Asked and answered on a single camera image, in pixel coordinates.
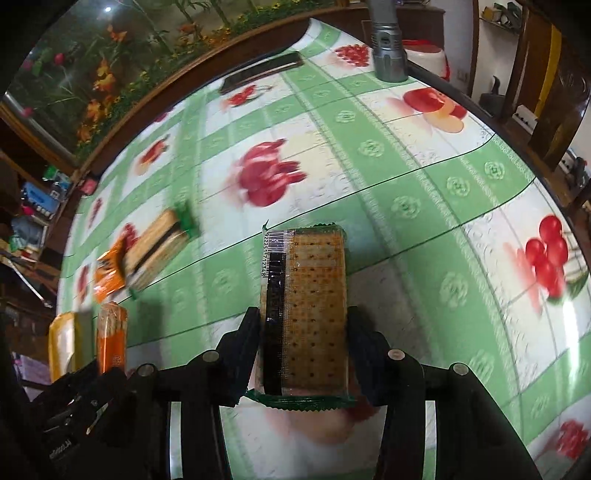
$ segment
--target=snack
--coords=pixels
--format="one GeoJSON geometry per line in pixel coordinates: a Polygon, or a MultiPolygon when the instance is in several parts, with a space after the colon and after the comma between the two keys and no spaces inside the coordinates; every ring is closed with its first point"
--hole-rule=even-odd
{"type": "Polygon", "coordinates": [[[97,260],[94,291],[98,303],[102,303],[113,292],[125,287],[125,279],[121,272],[125,238],[121,235],[113,247],[97,260]]]}
{"type": "Polygon", "coordinates": [[[96,324],[96,360],[99,373],[113,367],[125,372],[127,310],[114,302],[101,305],[96,324]]]}
{"type": "Polygon", "coordinates": [[[336,225],[267,231],[256,389],[286,410],[350,406],[343,231],[336,225]]]}
{"type": "Polygon", "coordinates": [[[143,290],[166,264],[189,243],[176,212],[166,209],[139,237],[124,259],[127,285],[143,290]]]}
{"type": "Polygon", "coordinates": [[[66,373],[82,368],[92,359],[92,350],[88,345],[92,339],[87,333],[90,332],[72,312],[62,313],[53,320],[48,334],[49,371],[52,382],[66,373]]]}

